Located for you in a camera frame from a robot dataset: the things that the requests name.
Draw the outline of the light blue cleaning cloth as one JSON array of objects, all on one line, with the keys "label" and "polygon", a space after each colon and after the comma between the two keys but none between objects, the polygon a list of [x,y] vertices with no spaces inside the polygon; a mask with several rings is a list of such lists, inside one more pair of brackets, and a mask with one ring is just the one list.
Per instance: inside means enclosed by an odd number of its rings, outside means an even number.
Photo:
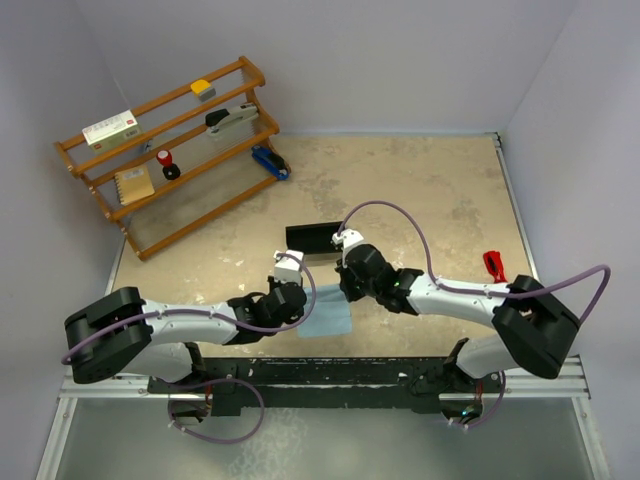
[{"label": "light blue cleaning cloth", "polygon": [[350,334],[353,329],[349,302],[338,284],[316,288],[311,315],[297,327],[300,338],[320,338]]}]

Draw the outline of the black glasses case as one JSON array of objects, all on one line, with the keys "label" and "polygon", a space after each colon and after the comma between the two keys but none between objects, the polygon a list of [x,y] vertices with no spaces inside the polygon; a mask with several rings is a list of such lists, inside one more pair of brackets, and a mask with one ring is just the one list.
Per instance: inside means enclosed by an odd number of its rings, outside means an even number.
[{"label": "black glasses case", "polygon": [[334,221],[287,226],[285,228],[287,249],[299,251],[305,255],[333,254],[336,252],[336,247],[332,243],[332,237],[340,225],[340,221]]}]

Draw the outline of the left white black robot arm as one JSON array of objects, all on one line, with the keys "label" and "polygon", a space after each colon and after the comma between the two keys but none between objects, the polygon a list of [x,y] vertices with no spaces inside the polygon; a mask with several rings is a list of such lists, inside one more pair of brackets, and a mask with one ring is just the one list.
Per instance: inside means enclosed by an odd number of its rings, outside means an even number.
[{"label": "left white black robot arm", "polygon": [[174,383],[184,392],[202,387],[206,369],[199,342],[222,346],[257,343],[306,320],[316,291],[269,277],[269,291],[213,305],[170,305],[123,287],[69,316],[68,352],[61,363],[74,381],[91,384],[120,373]]}]

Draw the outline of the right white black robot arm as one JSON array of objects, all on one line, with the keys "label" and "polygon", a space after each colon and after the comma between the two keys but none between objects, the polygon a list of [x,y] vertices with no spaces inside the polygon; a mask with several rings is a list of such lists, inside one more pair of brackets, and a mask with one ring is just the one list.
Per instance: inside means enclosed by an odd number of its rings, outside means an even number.
[{"label": "right white black robot arm", "polygon": [[493,336],[458,341],[447,358],[445,380],[456,391],[469,390],[490,373],[518,367],[543,379],[557,378],[581,326],[579,318],[551,293],[509,297],[542,288],[526,275],[496,284],[496,293],[488,286],[478,294],[454,293],[422,270],[394,269],[370,244],[344,253],[335,271],[349,302],[370,297],[392,313],[441,315],[494,329]]}]

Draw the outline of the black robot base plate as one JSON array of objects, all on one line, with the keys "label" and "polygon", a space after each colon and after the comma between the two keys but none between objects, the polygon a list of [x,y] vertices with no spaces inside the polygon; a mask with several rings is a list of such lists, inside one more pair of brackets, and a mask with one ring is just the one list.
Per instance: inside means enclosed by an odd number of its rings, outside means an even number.
[{"label": "black robot base plate", "polygon": [[216,417],[244,408],[409,410],[418,414],[481,414],[481,396],[498,393],[505,378],[472,379],[446,357],[196,358],[175,384],[151,379],[152,394],[203,395]]}]

